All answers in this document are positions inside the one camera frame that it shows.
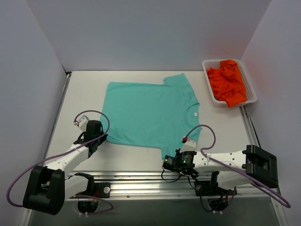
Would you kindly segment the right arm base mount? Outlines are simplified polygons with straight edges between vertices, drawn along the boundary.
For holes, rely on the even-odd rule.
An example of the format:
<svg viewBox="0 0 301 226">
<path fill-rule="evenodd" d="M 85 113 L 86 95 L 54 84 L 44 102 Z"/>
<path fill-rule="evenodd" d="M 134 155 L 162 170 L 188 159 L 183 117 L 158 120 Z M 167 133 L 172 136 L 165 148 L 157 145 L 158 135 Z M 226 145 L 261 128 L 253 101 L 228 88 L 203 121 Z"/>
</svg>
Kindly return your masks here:
<svg viewBox="0 0 301 226">
<path fill-rule="evenodd" d="M 237 189 L 225 190 L 216 185 L 211 185 L 210 181 L 195 181 L 194 190 L 196 196 L 200 198 L 200 203 L 204 211 L 222 214 L 231 204 Z"/>
</svg>

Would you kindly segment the teal t-shirt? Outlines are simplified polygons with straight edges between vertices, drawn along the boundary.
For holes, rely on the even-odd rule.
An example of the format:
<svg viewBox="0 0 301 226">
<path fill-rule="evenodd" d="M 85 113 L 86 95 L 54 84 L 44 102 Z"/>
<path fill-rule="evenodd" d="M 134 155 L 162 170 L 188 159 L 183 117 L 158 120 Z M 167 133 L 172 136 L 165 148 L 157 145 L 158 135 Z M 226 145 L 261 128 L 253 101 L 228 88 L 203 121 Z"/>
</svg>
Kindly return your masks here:
<svg viewBox="0 0 301 226">
<path fill-rule="evenodd" d="M 164 78 L 163 84 L 110 82 L 102 113 L 107 140 L 118 145 L 158 148 L 174 156 L 186 135 L 198 141 L 199 102 L 185 74 Z"/>
</svg>

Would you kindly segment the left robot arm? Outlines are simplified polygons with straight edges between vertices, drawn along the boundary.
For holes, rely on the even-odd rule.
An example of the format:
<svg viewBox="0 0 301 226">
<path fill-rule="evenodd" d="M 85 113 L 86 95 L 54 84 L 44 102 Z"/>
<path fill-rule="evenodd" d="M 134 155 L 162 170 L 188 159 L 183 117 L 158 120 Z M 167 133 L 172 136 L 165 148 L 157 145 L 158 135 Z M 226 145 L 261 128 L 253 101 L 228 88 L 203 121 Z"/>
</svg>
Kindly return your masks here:
<svg viewBox="0 0 301 226">
<path fill-rule="evenodd" d="M 79 195 L 83 197 L 108 197 L 98 187 L 92 175 L 86 173 L 70 173 L 81 162 L 87 160 L 106 140 L 100 121 L 86 122 L 82 133 L 69 149 L 69 154 L 45 165 L 35 166 L 30 173 L 25 191 L 23 206 L 56 215 L 66 200 Z"/>
</svg>

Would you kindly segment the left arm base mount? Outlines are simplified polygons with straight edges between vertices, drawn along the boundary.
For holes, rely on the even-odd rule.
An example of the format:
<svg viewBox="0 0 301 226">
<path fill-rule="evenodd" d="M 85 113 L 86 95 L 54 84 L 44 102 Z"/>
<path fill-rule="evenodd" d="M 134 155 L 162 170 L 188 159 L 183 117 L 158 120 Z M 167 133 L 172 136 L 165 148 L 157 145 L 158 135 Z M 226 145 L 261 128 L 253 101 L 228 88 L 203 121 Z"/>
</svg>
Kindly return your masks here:
<svg viewBox="0 0 301 226">
<path fill-rule="evenodd" d="M 109 201 L 105 201 L 104 198 L 109 198 L 111 192 L 111 184 L 110 183 L 95 183 L 94 187 L 90 191 L 85 191 L 77 194 L 77 196 L 91 196 L 93 197 L 90 201 L 78 201 L 77 210 L 80 213 L 87 215 L 96 215 L 104 212 L 108 212 L 113 209 L 112 203 Z M 100 203 L 106 203 L 109 205 L 109 208 L 99 210 Z"/>
</svg>

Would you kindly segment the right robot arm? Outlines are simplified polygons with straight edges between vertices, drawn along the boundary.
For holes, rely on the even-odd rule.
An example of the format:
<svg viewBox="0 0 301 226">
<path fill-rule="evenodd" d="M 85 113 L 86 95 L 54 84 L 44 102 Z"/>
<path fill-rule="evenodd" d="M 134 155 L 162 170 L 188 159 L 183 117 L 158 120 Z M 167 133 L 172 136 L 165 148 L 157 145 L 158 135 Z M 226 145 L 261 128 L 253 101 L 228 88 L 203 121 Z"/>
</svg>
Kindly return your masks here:
<svg viewBox="0 0 301 226">
<path fill-rule="evenodd" d="M 209 189 L 220 194 L 230 189 L 231 184 L 261 183 L 269 188 L 278 188 L 277 157 L 255 146 L 231 153 L 207 153 L 196 159 L 196 151 L 176 150 L 175 157 L 166 156 L 163 169 L 185 176 L 198 176 L 205 172 L 218 172 L 209 182 Z"/>
</svg>

